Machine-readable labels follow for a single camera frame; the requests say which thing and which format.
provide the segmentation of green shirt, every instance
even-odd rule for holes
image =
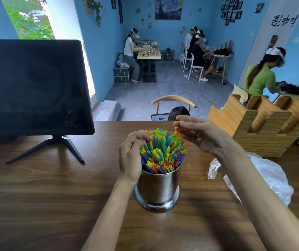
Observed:
[[[249,97],[252,95],[262,95],[265,88],[276,86],[275,73],[268,67],[263,67],[258,75],[256,75],[254,78],[251,86],[247,88],[247,78],[254,67],[256,67],[256,65],[252,65],[248,68],[243,86],[243,90],[248,93]]]

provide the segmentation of pile of black items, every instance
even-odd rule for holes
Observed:
[[[230,54],[233,54],[233,52],[226,48],[222,48],[214,51],[213,54],[229,56]]]

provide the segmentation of green vine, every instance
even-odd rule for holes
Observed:
[[[100,1],[97,0],[89,0],[90,8],[94,11],[96,11],[96,24],[98,28],[101,28],[101,12],[103,9],[103,5],[100,3]]]

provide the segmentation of starry night painting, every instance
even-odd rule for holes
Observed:
[[[155,19],[181,20],[183,0],[155,0]]]

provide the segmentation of white t-shirt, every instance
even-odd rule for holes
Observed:
[[[131,37],[128,37],[126,39],[126,42],[125,42],[125,47],[124,47],[124,55],[128,55],[128,56],[132,56],[133,57],[133,52],[131,50],[131,47],[130,47],[130,44],[133,44],[133,46],[135,46],[133,40]]]
[[[186,49],[189,49],[191,39],[192,39],[191,34],[190,34],[190,33],[187,33],[187,35],[184,37],[184,47],[185,47]]]

